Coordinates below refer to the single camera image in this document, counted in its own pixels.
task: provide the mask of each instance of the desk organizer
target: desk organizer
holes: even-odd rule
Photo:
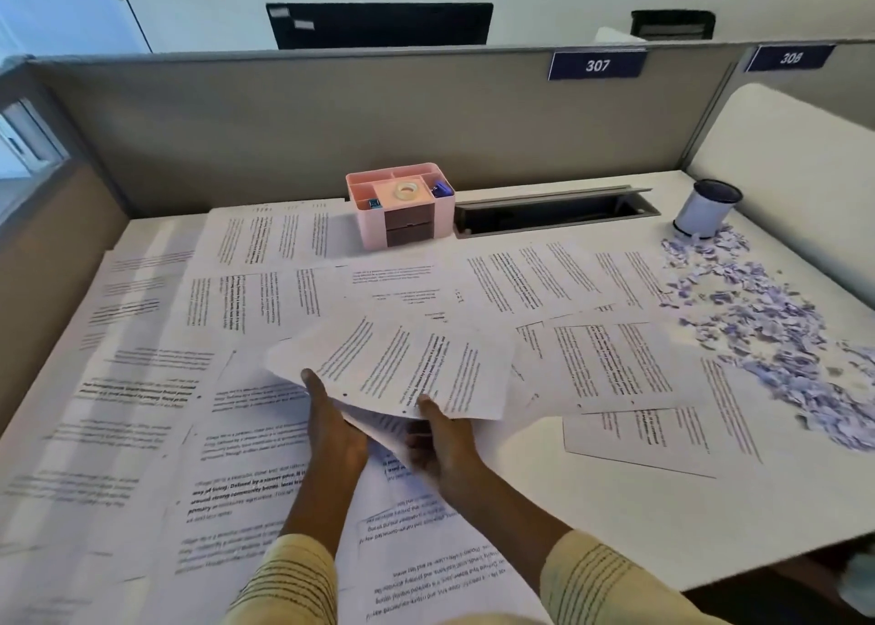
[[[346,187],[366,249],[445,238],[453,232],[456,193],[437,165],[350,173]]]

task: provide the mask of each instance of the blue sign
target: blue sign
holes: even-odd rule
[[[554,52],[549,79],[635,78],[647,58],[647,49]]]
[[[835,44],[760,44],[745,72],[819,70]]]

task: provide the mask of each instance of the hand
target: hand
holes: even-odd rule
[[[453,505],[468,483],[488,470],[477,454],[471,420],[447,418],[428,395],[420,395],[417,404],[425,420],[408,425],[404,442],[410,448],[410,461],[437,483]]]
[[[307,435],[313,459],[343,460],[360,473],[367,463],[367,436],[343,419],[312,369],[302,371],[301,378],[310,393]]]

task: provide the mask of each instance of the white cup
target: white cup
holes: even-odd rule
[[[720,180],[697,180],[674,219],[674,228],[684,235],[713,238],[729,210],[744,196],[735,185]]]

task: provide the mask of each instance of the yellow sleeve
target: yellow sleeve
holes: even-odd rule
[[[337,622],[337,570],[331,554],[307,535],[283,535],[240,591],[222,625]]]
[[[556,625],[716,625],[692,602],[595,537],[570,531],[541,570],[541,603]]]

